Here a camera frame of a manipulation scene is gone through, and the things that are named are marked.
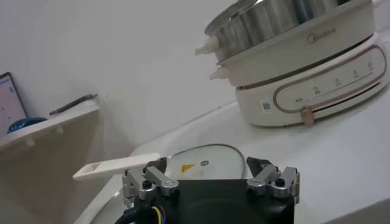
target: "white lid handle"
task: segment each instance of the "white lid handle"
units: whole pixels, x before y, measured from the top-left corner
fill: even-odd
[[[159,153],[151,153],[139,156],[131,156],[121,159],[107,160],[103,162],[91,163],[83,166],[73,175],[74,180],[89,180],[99,177],[107,177],[121,174],[125,170],[146,165],[150,161],[160,159]]]

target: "wall shelf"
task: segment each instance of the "wall shelf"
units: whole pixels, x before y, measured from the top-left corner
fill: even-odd
[[[35,139],[42,138],[49,131],[57,131],[63,133],[62,126],[76,121],[78,118],[86,116],[99,109],[99,105],[96,100],[87,100],[75,107],[60,113],[47,121],[40,122],[25,128],[22,128],[13,133],[7,134],[0,138],[0,155],[7,153],[6,150],[11,145],[18,142],[25,141],[27,146],[35,145]]]

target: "yellow sticker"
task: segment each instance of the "yellow sticker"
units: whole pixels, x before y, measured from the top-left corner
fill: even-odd
[[[190,164],[190,165],[182,165],[182,173],[187,172],[190,170],[190,168],[194,167],[195,164]]]

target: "screw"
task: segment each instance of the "screw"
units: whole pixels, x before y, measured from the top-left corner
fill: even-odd
[[[150,182],[149,180],[145,180],[142,182],[142,188],[143,189],[150,189],[152,188],[152,182]]]
[[[286,184],[286,183],[285,183],[284,179],[279,178],[279,179],[276,179],[276,180],[275,180],[275,185],[276,185],[277,187],[284,187],[285,184]]]

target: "sticker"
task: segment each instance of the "sticker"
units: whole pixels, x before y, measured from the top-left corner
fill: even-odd
[[[261,107],[263,109],[263,113],[270,113],[272,111],[272,105],[268,100],[262,100]]]
[[[194,164],[190,164],[190,165],[182,165],[182,173],[185,173],[187,171],[190,170],[190,168],[194,167],[195,165]]]

